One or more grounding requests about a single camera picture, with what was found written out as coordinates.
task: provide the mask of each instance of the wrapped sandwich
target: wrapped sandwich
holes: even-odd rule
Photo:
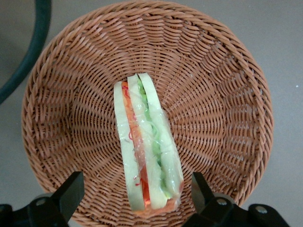
[[[181,163],[150,76],[117,82],[114,103],[131,210],[145,218],[175,210],[184,185]]]

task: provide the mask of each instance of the black clamp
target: black clamp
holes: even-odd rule
[[[51,197],[33,200],[26,207],[13,211],[0,205],[1,227],[68,227],[67,222],[84,197],[82,172],[74,172]]]
[[[270,206],[252,204],[246,211],[227,196],[216,197],[201,173],[192,175],[192,198],[197,213],[182,227],[289,227]]]

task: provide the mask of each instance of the metal screw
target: metal screw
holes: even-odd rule
[[[267,214],[267,210],[262,206],[257,206],[256,210],[261,214]]]
[[[45,199],[45,198],[42,198],[42,199],[40,199],[40,200],[38,200],[38,201],[36,202],[36,206],[43,205],[43,204],[45,204],[45,202],[46,202],[46,199]]]
[[[227,202],[224,199],[217,199],[217,203],[219,203],[222,206],[226,206]]]

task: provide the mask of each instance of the woven basket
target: woven basket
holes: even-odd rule
[[[113,85],[148,72],[185,178],[177,211],[150,219],[129,208]],[[45,48],[30,75],[22,128],[46,192],[83,171],[84,226],[180,226],[195,212],[191,174],[242,204],[260,181],[273,138],[270,94],[251,54],[223,24],[170,2],[131,1],[90,12]]]

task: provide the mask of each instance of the black cable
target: black cable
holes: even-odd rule
[[[36,0],[35,28],[29,48],[16,71],[0,89],[0,104],[21,84],[37,61],[46,41],[51,22],[51,12],[51,0]]]

